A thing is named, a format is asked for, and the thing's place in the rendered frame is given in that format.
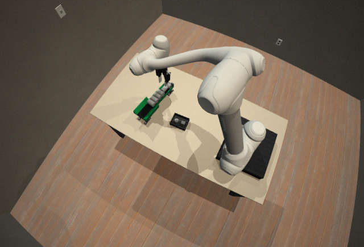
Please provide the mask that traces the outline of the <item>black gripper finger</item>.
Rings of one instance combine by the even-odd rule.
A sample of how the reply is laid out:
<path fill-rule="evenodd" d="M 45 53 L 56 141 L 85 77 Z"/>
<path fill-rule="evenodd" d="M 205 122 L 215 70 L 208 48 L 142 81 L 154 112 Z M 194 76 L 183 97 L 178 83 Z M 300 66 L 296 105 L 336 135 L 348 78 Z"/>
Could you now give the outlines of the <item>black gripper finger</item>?
<path fill-rule="evenodd" d="M 159 83 L 162 81 L 162 73 L 160 72 L 160 70 L 155 70 L 156 71 L 156 75 L 159 77 Z"/>
<path fill-rule="evenodd" d="M 170 81 L 170 74 L 171 72 L 164 73 L 164 71 L 162 71 L 162 74 L 164 75 L 164 79 L 165 79 L 165 87 L 168 85 L 168 82 Z"/>

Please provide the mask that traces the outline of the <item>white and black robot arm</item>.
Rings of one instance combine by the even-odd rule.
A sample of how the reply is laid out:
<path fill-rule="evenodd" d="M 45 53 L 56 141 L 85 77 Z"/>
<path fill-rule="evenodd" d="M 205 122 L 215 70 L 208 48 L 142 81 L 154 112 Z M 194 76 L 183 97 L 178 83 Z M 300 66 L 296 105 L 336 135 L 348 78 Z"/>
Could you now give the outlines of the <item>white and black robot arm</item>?
<path fill-rule="evenodd" d="M 173 56 L 169 56 L 169 50 L 168 39 L 163 35 L 156 36 L 147 50 L 132 59 L 130 71 L 140 76 L 153 69 L 198 61 L 216 65 L 201 83 L 197 99 L 206 112 L 218 114 L 225 140 L 221 170 L 229 175 L 238 174 L 266 136 L 265 126 L 257 120 L 242 125 L 240 112 L 245 85 L 252 76 L 264 71 L 265 58 L 259 52 L 243 47 L 202 48 Z"/>

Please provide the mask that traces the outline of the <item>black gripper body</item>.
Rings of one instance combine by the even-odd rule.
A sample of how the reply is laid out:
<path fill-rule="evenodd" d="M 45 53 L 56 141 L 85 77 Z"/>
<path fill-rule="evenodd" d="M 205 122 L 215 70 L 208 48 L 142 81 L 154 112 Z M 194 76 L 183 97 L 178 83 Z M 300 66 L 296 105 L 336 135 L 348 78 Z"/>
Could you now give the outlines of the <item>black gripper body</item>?
<path fill-rule="evenodd" d="M 164 71 L 164 73 L 167 73 L 168 69 L 167 68 L 164 68 L 164 69 L 159 69 L 160 72 Z"/>

